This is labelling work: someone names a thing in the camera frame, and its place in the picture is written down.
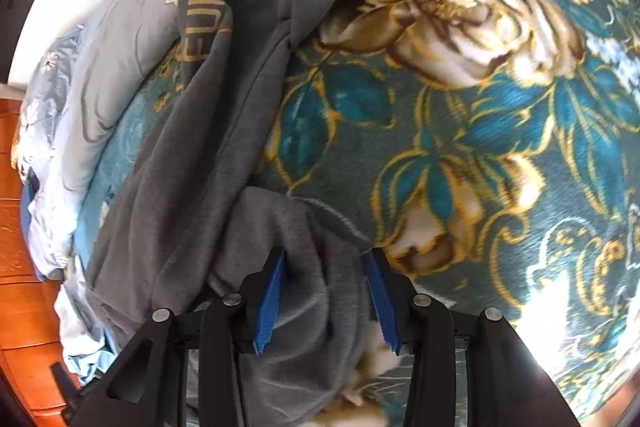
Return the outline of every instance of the blue gripper pad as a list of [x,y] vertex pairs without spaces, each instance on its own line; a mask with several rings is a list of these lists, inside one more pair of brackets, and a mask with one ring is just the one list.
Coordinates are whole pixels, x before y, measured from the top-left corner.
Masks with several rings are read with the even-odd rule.
[[254,347],[256,353],[261,353],[264,346],[271,341],[271,333],[276,323],[276,316],[280,307],[280,284],[284,270],[284,250],[280,254],[276,266],[273,268],[267,289],[262,296],[255,321]]
[[382,271],[372,251],[368,251],[365,255],[364,266],[367,283],[369,283],[369,291],[371,292],[371,299],[373,301],[373,308],[376,310],[378,322],[380,323],[380,328],[382,328],[382,338],[391,350],[398,355],[402,347],[400,332],[398,331],[398,317],[391,301],[391,296],[386,289]]

